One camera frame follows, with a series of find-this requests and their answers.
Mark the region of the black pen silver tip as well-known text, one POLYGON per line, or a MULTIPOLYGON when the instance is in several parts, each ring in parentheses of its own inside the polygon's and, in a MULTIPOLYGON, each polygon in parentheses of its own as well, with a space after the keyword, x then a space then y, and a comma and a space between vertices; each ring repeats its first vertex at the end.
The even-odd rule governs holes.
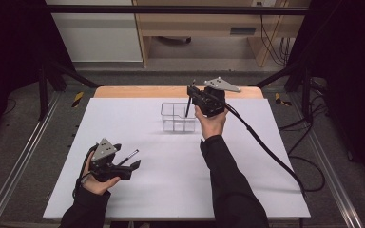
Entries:
POLYGON ((140 151, 139 149, 134 150, 131 154, 129 154, 126 158, 124 158, 122 161, 120 161, 117 166, 121 166, 127 161, 129 161, 132 157, 134 157, 136 154, 138 154, 140 151))

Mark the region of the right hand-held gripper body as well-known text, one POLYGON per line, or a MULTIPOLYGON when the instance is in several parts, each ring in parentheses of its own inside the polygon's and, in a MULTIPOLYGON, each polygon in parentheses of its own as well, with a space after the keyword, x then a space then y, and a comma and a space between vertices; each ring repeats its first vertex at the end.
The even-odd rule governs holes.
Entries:
POLYGON ((240 92, 240 89, 223 80, 221 77, 204 82, 205 88, 201 90, 200 103, 197 105, 202 114, 213 117, 222 113, 225 109, 225 92, 240 92))

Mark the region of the black horizontal frame bar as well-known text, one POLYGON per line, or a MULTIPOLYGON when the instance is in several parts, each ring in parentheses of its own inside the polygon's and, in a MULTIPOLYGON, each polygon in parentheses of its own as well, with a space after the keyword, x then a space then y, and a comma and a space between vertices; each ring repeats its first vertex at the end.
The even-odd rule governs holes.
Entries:
POLYGON ((98 6, 47 5, 52 13, 138 13, 138 14, 239 14, 239 15, 307 15, 307 8, 206 7, 206 6, 98 6))

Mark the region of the person's right hand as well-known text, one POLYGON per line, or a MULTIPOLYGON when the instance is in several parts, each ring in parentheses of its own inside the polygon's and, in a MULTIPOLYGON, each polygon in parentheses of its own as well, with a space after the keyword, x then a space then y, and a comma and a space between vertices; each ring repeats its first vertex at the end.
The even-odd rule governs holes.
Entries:
POLYGON ((206 117, 202 114, 201 109, 195 107, 195 116, 199 120, 202 129, 202 137, 207 140, 210 137, 221 135, 226 122, 228 110, 225 109, 222 113, 213 116, 206 117))

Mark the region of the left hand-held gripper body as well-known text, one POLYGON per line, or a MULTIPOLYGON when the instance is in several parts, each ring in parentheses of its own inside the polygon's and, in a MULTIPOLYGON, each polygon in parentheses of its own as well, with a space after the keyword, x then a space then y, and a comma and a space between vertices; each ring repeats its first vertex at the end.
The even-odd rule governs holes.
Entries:
POLYGON ((105 182, 115 177, 120 177, 121 180, 131 178, 132 172, 129 166, 117 166, 113 163, 117 153, 113 145, 108 139, 102 138, 94 149, 89 171, 99 182, 105 182))

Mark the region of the person's left hand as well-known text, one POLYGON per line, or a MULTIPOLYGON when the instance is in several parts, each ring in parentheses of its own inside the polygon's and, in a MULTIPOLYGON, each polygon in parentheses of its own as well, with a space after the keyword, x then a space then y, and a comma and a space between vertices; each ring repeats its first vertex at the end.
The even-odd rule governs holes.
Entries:
POLYGON ((82 186, 89 191, 90 193, 93 193, 95 195, 103 195, 108 189, 116 185, 121 178, 115 177, 110 180, 107 180, 106 182, 99 182, 96 180, 90 173, 89 173, 89 164, 91 161, 91 158, 93 156, 93 152, 89 154, 87 157, 87 162, 83 171, 83 177, 84 181, 82 182, 82 186))

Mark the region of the black metal stand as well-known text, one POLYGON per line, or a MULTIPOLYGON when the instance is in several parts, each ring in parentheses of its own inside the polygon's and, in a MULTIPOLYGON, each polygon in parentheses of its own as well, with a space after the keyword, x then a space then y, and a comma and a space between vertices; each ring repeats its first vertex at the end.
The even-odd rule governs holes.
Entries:
POLYGON ((287 92, 293 92, 302 86, 301 90, 301 113, 307 122, 312 119, 310 111, 310 90, 311 90, 311 71, 304 61, 295 61, 291 65, 286 66, 272 76, 258 82, 255 87, 264 88, 283 76, 288 76, 289 79, 284 85, 287 92))
POLYGON ((100 87, 99 84, 96 84, 77 73, 75 69, 71 69, 70 67, 61 65, 58 62, 47 62, 42 64, 38 70, 40 121, 42 121, 48 114, 47 82, 50 82, 55 91, 64 91, 67 88, 67 83, 63 78, 64 75, 67 75, 90 88, 100 87))

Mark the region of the black curtain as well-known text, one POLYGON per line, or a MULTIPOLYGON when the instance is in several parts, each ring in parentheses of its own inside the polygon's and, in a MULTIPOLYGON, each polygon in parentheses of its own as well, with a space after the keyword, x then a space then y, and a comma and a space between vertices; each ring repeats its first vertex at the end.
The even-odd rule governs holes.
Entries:
POLYGON ((365 166, 365 0, 311 0, 293 46, 294 62, 321 30, 309 59, 312 75, 327 82, 327 98, 339 132, 365 166))
POLYGON ((38 81, 44 59, 31 44, 34 38, 50 60, 69 69, 73 63, 46 9, 46 0, 0 0, 0 119, 12 91, 38 81))

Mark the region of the white cabinet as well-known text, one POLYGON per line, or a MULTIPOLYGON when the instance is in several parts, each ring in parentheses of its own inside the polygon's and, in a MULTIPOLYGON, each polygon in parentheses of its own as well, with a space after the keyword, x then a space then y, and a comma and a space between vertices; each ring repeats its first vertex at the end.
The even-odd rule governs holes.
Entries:
POLYGON ((73 62, 143 60, 134 14, 53 13, 52 17, 73 62))

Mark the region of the aluminium floor rail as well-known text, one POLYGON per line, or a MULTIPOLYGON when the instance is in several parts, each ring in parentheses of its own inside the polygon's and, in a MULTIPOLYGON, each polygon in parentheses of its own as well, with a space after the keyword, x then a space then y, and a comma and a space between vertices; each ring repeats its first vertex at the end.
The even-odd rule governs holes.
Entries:
POLYGON ((54 92, 52 98, 48 103, 48 111, 44 118, 37 123, 34 127, 26 145, 24 146, 20 156, 16 163, 11 168, 9 175, 7 176, 3 186, 0 189, 0 217, 4 212, 10 198, 16 188, 19 180, 21 179, 26 167, 28 166, 29 160, 32 157, 38 143, 40 142, 45 130, 55 112, 58 102, 62 97, 61 92, 54 92))
POLYGON ((308 130, 305 143, 325 178, 324 187, 335 203, 334 211, 340 214, 344 228, 364 228, 340 174, 340 162, 348 163, 348 152, 332 125, 328 107, 321 98, 314 98, 308 105, 313 121, 304 125, 308 130))

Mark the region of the yellow black floor tape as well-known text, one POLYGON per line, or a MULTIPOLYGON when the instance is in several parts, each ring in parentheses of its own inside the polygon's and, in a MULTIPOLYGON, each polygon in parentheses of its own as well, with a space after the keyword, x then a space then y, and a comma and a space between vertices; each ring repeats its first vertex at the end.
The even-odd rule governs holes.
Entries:
POLYGON ((291 102, 285 102, 280 98, 280 95, 278 93, 275 93, 275 102, 278 105, 285 105, 285 106, 292 106, 291 102))
POLYGON ((74 101, 73 101, 71 107, 77 107, 78 104, 80 103, 80 101, 82 100, 83 96, 84 96, 84 92, 78 92, 74 98, 74 101))

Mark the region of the light wooden desk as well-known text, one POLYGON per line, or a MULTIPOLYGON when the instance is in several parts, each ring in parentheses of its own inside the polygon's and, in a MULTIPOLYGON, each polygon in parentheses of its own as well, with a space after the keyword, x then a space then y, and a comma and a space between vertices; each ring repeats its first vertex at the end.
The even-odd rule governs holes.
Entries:
MULTIPOLYGON (((311 0, 132 0, 135 6, 207 6, 308 8, 311 0)), ((302 15, 138 14, 140 34, 147 37, 244 37, 259 67, 275 57, 280 37, 295 39, 302 15)))

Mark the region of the wooden table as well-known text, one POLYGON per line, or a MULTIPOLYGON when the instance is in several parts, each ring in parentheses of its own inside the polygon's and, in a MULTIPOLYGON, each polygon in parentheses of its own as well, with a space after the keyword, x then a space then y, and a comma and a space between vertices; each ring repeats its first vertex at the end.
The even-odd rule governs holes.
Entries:
MULTIPOLYGON (((94 98, 187 98, 186 86, 130 85, 100 86, 94 98)), ((242 86, 240 92, 225 92, 226 98, 263 99, 258 87, 242 86)))

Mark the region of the clear plastic organizer box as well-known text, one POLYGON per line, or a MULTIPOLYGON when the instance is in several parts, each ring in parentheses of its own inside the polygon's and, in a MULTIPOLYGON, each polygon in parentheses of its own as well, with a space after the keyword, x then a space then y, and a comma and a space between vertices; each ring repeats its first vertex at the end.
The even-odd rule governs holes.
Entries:
POLYGON ((188 117, 184 117, 187 103, 162 103, 161 117, 163 130, 173 133, 192 133, 196 129, 194 109, 190 107, 188 117))

